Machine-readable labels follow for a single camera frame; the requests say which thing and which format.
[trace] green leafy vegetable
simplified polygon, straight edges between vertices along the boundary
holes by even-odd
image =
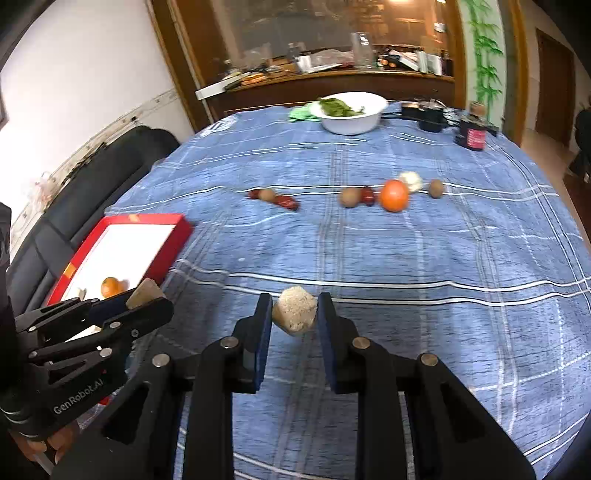
[[[322,107],[322,111],[328,116],[357,116],[362,115],[365,110],[365,107],[361,107],[361,110],[356,112],[338,98],[319,98],[318,101]]]

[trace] metal screw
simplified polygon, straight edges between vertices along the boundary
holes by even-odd
[[[166,353],[159,353],[152,357],[152,365],[156,368],[165,367],[170,362],[170,357]]]
[[[353,346],[359,350],[365,350],[371,345],[371,341],[365,337],[355,337],[353,339]]]
[[[421,355],[421,363],[428,367],[434,367],[437,365],[438,361],[439,359],[437,358],[437,355],[433,355],[432,353],[424,353]]]
[[[238,339],[232,336],[224,337],[220,340],[220,345],[224,348],[234,348],[238,343]]]

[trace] tiled floor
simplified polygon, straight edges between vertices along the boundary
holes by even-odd
[[[575,154],[564,145],[559,144],[556,140],[529,129],[526,129],[524,132],[521,148],[536,162],[539,168],[541,168],[544,174],[548,177],[550,184],[560,195],[562,201],[566,204],[571,215],[577,222],[581,235],[584,237],[585,243],[587,243],[587,248],[591,251],[588,232],[585,231],[581,216],[579,216],[579,213],[575,209],[573,199],[563,181],[564,173],[570,162],[574,159]],[[569,189],[573,192],[571,182],[568,183]],[[587,203],[591,210],[591,190],[589,193],[585,192],[583,194],[588,195],[590,201],[582,202],[580,196],[578,196],[578,198],[575,199],[578,200],[576,203],[577,205]]]

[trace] brown door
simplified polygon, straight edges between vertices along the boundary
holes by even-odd
[[[568,146],[574,115],[573,52],[541,30],[537,33],[540,102],[535,129]]]

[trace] orange fruit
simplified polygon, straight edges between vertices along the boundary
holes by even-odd
[[[389,212],[402,212],[408,206],[408,187],[400,180],[388,180],[379,195],[379,201]]]
[[[123,288],[121,287],[119,280],[115,277],[107,277],[103,280],[103,283],[100,284],[100,294],[106,299],[114,297],[121,292],[123,292]]]

